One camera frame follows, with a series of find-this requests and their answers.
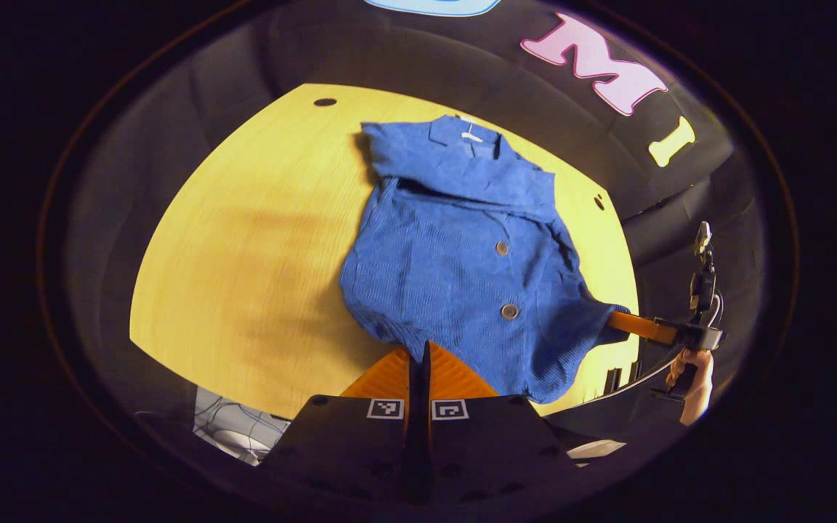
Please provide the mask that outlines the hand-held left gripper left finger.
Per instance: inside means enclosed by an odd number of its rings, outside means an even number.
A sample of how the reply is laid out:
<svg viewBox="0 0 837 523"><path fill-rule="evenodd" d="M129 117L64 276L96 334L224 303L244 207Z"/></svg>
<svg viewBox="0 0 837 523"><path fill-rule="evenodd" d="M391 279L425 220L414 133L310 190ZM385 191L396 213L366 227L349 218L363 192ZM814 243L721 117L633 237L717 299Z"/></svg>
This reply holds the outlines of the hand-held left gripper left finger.
<svg viewBox="0 0 837 523"><path fill-rule="evenodd" d="M260 463L356 500L421 500L421 365L398 347L339 395L316 394Z"/></svg>

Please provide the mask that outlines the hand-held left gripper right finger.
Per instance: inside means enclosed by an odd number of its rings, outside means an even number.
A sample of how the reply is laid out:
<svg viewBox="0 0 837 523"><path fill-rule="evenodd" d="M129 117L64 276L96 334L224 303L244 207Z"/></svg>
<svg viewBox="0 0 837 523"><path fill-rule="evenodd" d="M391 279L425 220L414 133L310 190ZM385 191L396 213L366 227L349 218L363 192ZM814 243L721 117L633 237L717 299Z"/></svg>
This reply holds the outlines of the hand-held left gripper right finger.
<svg viewBox="0 0 837 523"><path fill-rule="evenodd" d="M474 503L528 493L578 473L522 395L500 395L454 354L425 348L429 502Z"/></svg>

